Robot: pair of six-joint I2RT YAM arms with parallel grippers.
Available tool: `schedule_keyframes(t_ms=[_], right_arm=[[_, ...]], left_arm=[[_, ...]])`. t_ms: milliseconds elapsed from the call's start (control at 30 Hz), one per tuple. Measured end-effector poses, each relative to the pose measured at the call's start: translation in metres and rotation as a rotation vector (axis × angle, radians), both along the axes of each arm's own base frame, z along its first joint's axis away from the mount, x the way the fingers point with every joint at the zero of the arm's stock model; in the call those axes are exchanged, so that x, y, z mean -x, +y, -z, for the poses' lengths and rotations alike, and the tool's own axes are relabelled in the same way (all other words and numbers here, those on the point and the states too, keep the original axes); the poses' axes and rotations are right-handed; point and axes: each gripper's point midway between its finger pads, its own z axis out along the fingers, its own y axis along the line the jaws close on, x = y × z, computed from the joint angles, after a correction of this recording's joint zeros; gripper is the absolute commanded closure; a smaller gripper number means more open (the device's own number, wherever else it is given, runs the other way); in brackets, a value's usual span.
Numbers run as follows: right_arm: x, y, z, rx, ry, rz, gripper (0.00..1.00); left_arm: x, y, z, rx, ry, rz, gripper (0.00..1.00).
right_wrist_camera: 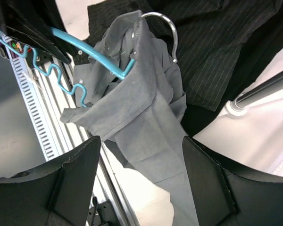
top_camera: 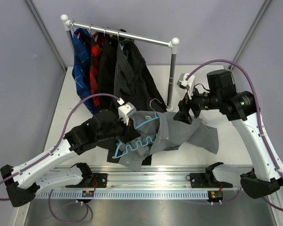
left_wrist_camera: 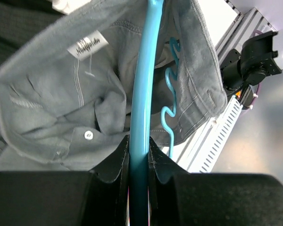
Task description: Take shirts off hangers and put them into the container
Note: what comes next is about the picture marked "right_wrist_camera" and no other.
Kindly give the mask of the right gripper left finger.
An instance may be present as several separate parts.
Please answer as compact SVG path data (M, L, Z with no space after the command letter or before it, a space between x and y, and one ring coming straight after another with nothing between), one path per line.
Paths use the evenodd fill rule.
M0 178L0 226L84 226L100 157L93 136L42 165Z

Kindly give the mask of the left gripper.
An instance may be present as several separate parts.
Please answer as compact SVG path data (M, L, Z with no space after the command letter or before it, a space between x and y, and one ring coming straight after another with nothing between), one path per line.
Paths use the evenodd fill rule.
M66 31L54 0L0 0L0 29L6 35L68 64L76 48L54 36L52 28Z

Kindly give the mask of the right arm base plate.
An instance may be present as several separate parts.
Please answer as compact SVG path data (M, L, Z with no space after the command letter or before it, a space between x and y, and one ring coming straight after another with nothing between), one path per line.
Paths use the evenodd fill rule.
M121 226L110 201L99 203L97 197L92 198L92 208L87 216L89 226Z

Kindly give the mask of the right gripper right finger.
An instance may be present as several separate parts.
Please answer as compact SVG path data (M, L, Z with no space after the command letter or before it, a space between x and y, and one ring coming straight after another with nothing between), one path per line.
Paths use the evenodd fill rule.
M183 156L201 226L283 226L283 177L184 137Z

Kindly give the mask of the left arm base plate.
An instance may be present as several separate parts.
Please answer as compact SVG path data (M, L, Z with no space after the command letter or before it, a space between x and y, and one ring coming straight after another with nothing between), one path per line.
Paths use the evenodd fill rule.
M46 52L42 51L42 50L39 50L39 49L36 49L36 52L37 52L37 60L36 60L36 64L38 66L41 66L47 62L50 62L52 60L52 56L47 54ZM28 65L28 67L30 69L33 69L34 68L34 65L33 65L33 51L31 48L29 48L28 50L28 53L27 53L27 57L25 58L26 59L26 63Z

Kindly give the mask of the grey shirt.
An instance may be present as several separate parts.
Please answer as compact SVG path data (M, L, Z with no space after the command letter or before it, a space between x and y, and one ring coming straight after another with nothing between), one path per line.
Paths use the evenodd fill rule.
M91 57L75 65L74 82L87 90L86 107L66 108L60 119L100 136L124 167L169 192L173 225L196 226L182 149L186 95L181 72L141 15L137 10L118 16L95 45L119 68L135 60L125 79Z

